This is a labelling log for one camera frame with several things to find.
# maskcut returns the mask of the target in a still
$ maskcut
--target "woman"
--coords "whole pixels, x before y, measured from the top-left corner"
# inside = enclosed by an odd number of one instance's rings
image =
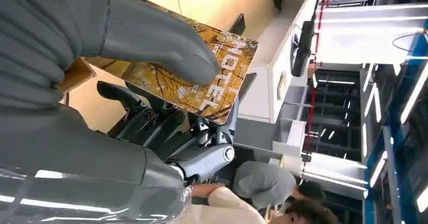
[[[179,224],[265,224],[263,217],[251,205],[241,200],[222,184],[196,185],[194,197],[208,199],[209,206],[192,205]],[[310,200],[296,200],[284,215],[275,217],[271,224],[338,224],[327,208]]]

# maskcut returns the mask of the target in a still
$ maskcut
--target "white counter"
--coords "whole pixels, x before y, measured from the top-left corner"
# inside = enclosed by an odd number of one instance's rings
[[[302,27],[310,20],[316,0],[285,0],[283,10],[273,19],[259,38],[259,48],[254,56],[251,73],[257,78],[239,106],[239,117],[274,124],[281,110],[284,96],[292,84],[290,68],[291,37],[295,25]],[[277,87],[281,75],[285,87],[278,98]],[[306,73],[293,80],[306,84]]]

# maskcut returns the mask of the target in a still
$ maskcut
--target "fluorescent light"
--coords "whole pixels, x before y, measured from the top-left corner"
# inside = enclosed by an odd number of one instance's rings
[[[62,179],[63,174],[60,172],[39,170],[39,171],[37,171],[35,177],[36,178],[44,178],[44,179]]]
[[[420,74],[419,79],[417,80],[417,83],[412,91],[412,94],[410,95],[409,101],[406,103],[406,107],[403,110],[403,113],[401,114],[401,123],[405,123],[407,120],[407,117],[410,114],[410,111],[413,108],[413,105],[415,104],[417,97],[419,96],[420,91],[422,90],[423,85],[425,84],[426,78],[428,77],[428,63],[425,63],[425,67]]]
[[[313,81],[313,86],[316,88],[318,85],[318,82],[316,81],[315,72],[312,75],[312,81]]]
[[[373,102],[373,99],[375,101],[374,103],[376,104],[376,117],[377,117],[377,120],[379,122],[382,118],[381,102],[379,100],[378,85],[376,83],[373,84],[373,87],[371,88],[370,95],[368,96],[367,104],[365,105],[365,110],[364,110],[364,117],[367,117],[368,111],[370,110],[370,106],[371,106],[371,103]]]
[[[371,71],[373,70],[373,64],[370,64],[370,66],[368,67],[368,71],[367,71],[367,77],[365,78],[365,81],[364,81],[364,86],[363,86],[363,88],[362,88],[362,91],[366,91],[366,89],[367,89],[367,86],[368,86],[368,82],[369,82],[369,80],[370,80],[370,77],[371,77]]]
[[[364,123],[362,125],[362,155],[367,157],[367,126]]]
[[[334,135],[334,131],[332,131],[332,132],[330,133],[330,135],[329,135],[329,140],[333,137],[333,135]]]
[[[316,153],[316,152],[313,152],[312,154],[309,154],[309,155],[312,156],[313,162],[321,162],[322,164],[327,164],[330,166],[357,167],[359,169],[365,169],[365,170],[367,169],[367,166],[349,159],[328,156],[328,155]]]
[[[340,35],[340,34],[346,34],[346,35],[355,35],[355,34],[391,34],[391,33],[416,33],[423,31],[423,28],[421,27],[359,27],[355,26],[352,28],[348,27],[342,27],[342,28],[329,28],[329,27],[323,27],[320,30],[314,30],[315,33],[328,33],[329,35]],[[362,64],[362,68],[364,69],[367,62]]]
[[[400,64],[392,64],[392,66],[394,67],[394,73],[395,73],[395,75],[398,76],[400,74],[400,71],[401,71]]]
[[[391,5],[391,6],[364,6],[364,7],[351,7],[351,8],[325,8],[325,13],[342,13],[349,11],[386,11],[386,10],[401,10],[401,9],[421,9],[428,8],[427,4],[405,4],[405,5]]]
[[[334,81],[334,80],[324,80],[324,79],[320,79],[320,82],[324,82],[324,83],[332,83],[332,84],[355,84],[355,82],[348,82],[348,81]]]
[[[328,171],[328,170],[324,170],[324,169],[320,169],[317,167],[310,167],[307,166],[306,167],[306,173],[311,173],[311,174],[315,174],[315,175],[319,175],[319,176],[323,176],[323,177],[327,177],[327,178],[333,178],[334,180],[344,180],[344,181],[351,181],[351,182],[355,182],[355,183],[360,183],[360,184],[367,184],[367,181],[364,180],[360,180],[360,179],[356,179],[353,177],[349,177],[340,173],[336,173],[333,171]]]
[[[312,135],[312,134],[309,134],[309,135],[308,135],[308,134],[306,134],[306,133],[305,133],[305,136],[309,136],[309,137],[314,137],[314,138],[318,138],[318,136],[316,136],[316,135]]]
[[[379,98],[379,89],[376,87],[374,90],[374,106],[376,107],[376,120],[377,122],[381,122],[382,119],[382,111],[381,111],[381,100]]]
[[[329,52],[319,52],[317,53],[317,58],[319,61],[327,62],[336,60],[337,55],[332,56]],[[372,55],[370,59],[365,57],[359,57],[358,55],[354,55],[353,57],[349,57],[346,59],[341,59],[342,64],[356,64],[359,65],[361,61],[367,61],[367,63],[374,64],[402,64],[405,60],[428,60],[427,56],[410,56],[410,55],[392,55],[392,56],[384,56],[380,55]]]
[[[425,190],[419,195],[419,197],[416,200],[417,208],[419,209],[419,212],[423,212],[428,207],[428,186],[425,188]]]
[[[360,6],[360,5],[361,3],[350,3],[350,4],[338,5],[337,7]]]
[[[12,203],[14,200],[14,197],[0,195],[0,201],[2,202]]]
[[[354,189],[357,189],[357,190],[362,190],[362,191],[367,190],[366,188],[358,186],[358,185],[348,184],[346,182],[334,180],[334,179],[327,178],[327,177],[324,177],[324,176],[319,176],[319,175],[315,175],[315,174],[311,174],[311,173],[306,173],[306,172],[304,172],[303,175],[308,176],[308,177],[312,177],[312,178],[316,178],[316,179],[319,179],[319,180],[325,180],[325,181],[328,181],[328,182],[331,182],[331,183],[335,183],[335,184],[339,184],[339,185],[351,187],[351,188],[354,188]]]
[[[323,23],[412,21],[412,20],[426,20],[426,19],[428,19],[428,16],[397,16],[397,17],[373,17],[373,18],[349,18],[349,19],[323,19]]]
[[[384,152],[382,153],[381,159],[380,159],[380,160],[379,160],[379,162],[378,162],[378,165],[376,166],[376,168],[375,168],[375,170],[374,170],[374,172],[373,172],[373,175],[371,176],[371,179],[370,179],[370,187],[375,186],[375,183],[376,183],[376,181],[378,180],[379,174],[381,173],[381,171],[382,171],[382,169],[383,169],[383,167],[384,167],[384,165],[385,165],[386,159],[388,159],[388,154],[387,154],[387,152],[386,152],[386,151],[384,151]]]

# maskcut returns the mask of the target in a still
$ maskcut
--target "beige sleeve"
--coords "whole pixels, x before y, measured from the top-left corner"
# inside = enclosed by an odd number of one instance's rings
[[[229,209],[246,209],[254,213],[258,213],[247,202],[241,200],[237,195],[235,195],[231,190],[226,187],[220,187],[211,192],[208,196],[208,203],[210,206],[214,207],[223,207]]]

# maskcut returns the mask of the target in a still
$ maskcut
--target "wooden surface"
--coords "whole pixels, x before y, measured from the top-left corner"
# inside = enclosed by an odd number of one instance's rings
[[[186,17],[221,30],[229,30],[244,13],[244,36],[257,39],[272,20],[272,0],[150,0]],[[93,130],[108,131],[123,115],[119,102],[102,98],[96,91],[98,80],[124,85],[124,81],[93,67],[97,76],[70,92],[70,106],[77,109]]]

